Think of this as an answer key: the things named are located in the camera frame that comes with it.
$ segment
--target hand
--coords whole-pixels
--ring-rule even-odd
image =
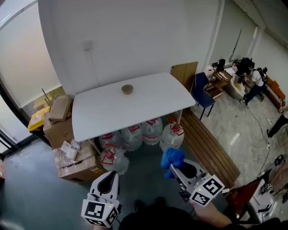
[[[206,207],[201,206],[193,201],[190,201],[193,205],[196,215],[199,220],[211,224],[217,228],[224,228],[229,224],[232,224],[232,221],[215,207],[215,205],[210,202]]]
[[[109,230],[109,228],[104,228],[104,227],[95,225],[93,230]]]

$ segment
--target black chair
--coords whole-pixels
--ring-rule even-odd
[[[209,80],[204,72],[195,75],[191,95],[193,96],[195,101],[198,102],[198,105],[200,104],[204,108],[200,120],[204,114],[205,109],[209,106],[211,106],[211,108],[208,113],[208,116],[210,115],[211,110],[215,103],[215,100],[204,90],[204,86],[207,85],[208,83]]]

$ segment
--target blue glove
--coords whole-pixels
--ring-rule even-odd
[[[184,153],[180,149],[168,148],[162,155],[161,167],[163,169],[169,169],[170,164],[175,165],[178,168],[185,168],[184,165]],[[165,178],[174,178],[172,172],[169,171],[164,175]]]

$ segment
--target white table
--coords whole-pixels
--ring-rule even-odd
[[[126,95],[121,87],[133,85]],[[185,87],[169,73],[143,76],[75,96],[74,138],[81,142],[195,105]]]
[[[265,181],[262,179],[256,188],[256,191],[254,192],[253,196],[249,200],[249,204],[251,205],[255,216],[258,218],[258,221],[260,223],[263,223],[264,221],[268,220],[271,218],[275,207],[277,205],[277,201],[274,201],[272,195],[270,192],[266,192],[263,195],[260,195],[260,189],[261,187],[265,184]],[[265,209],[267,206],[271,206],[268,212],[261,212],[258,213],[259,209]]]

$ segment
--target electrical outlet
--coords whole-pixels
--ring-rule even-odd
[[[93,48],[93,46],[92,46],[92,41],[91,40],[83,42],[83,50],[84,51],[90,50],[92,48]]]

